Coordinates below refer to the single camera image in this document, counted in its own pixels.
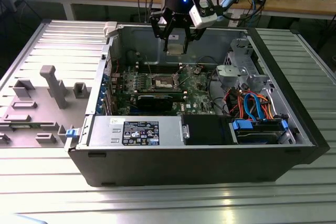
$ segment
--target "power supply label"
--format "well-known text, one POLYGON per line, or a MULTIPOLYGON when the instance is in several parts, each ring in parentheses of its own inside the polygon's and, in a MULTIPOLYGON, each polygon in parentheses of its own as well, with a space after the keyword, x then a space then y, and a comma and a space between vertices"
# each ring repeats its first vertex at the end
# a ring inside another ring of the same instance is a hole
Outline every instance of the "power supply label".
POLYGON ((122 144, 133 145, 159 145, 159 122, 124 122, 122 144))

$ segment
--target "motherboard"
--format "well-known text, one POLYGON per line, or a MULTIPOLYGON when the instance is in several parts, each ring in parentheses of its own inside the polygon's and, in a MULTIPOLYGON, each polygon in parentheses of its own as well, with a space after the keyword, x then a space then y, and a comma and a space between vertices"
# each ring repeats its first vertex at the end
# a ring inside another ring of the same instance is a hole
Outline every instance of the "motherboard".
POLYGON ((102 114, 215 114, 207 77, 197 65, 160 69, 128 66, 106 79, 102 114))

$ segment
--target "blue latch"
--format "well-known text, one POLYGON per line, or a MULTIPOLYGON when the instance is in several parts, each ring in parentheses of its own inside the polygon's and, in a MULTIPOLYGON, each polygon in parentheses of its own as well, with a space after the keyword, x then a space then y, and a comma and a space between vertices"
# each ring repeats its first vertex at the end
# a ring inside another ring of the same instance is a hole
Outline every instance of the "blue latch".
POLYGON ((235 120, 232 123, 232 126, 234 130, 237 130, 237 129, 252 130, 253 129, 252 122, 249 120, 235 120))
POLYGON ((282 120, 281 124, 283 125, 283 128, 285 128, 285 130, 288 129, 288 123, 285 120, 282 120))
POLYGON ((80 135, 80 129, 81 129, 81 128, 69 129, 69 130, 67 130, 67 132, 65 133, 65 136, 66 136, 66 137, 79 137, 79 135, 80 135))

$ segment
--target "green circuit board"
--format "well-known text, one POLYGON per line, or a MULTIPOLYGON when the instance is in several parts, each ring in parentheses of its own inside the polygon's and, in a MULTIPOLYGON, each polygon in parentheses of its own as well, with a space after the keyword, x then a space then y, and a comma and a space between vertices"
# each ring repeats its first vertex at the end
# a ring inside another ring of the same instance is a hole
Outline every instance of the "green circuit board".
POLYGON ((181 115, 214 114, 206 85, 206 72, 197 66, 185 66, 178 74, 139 73, 128 67, 115 85, 118 115, 181 115), (164 112, 144 112, 137 108, 140 95, 169 96, 174 102, 172 109, 164 112))

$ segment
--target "robotic arm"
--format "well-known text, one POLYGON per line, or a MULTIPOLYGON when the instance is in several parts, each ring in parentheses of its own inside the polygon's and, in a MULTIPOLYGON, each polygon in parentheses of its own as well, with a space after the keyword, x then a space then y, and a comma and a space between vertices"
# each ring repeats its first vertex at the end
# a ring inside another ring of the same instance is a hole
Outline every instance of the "robotic arm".
POLYGON ((183 51, 186 53, 189 42, 199 40, 206 28, 213 25, 218 16, 223 16, 223 12, 227 11, 234 2, 236 0, 232 0, 227 6, 222 7, 215 6, 212 0, 164 0, 162 10, 152 12, 150 16, 154 34, 157 38, 165 41, 164 51, 167 51, 168 39, 172 30, 174 28, 184 28, 186 36, 183 51), (159 27, 161 17, 167 23, 164 29, 159 27), (192 32, 190 30, 191 26, 196 28, 192 32))

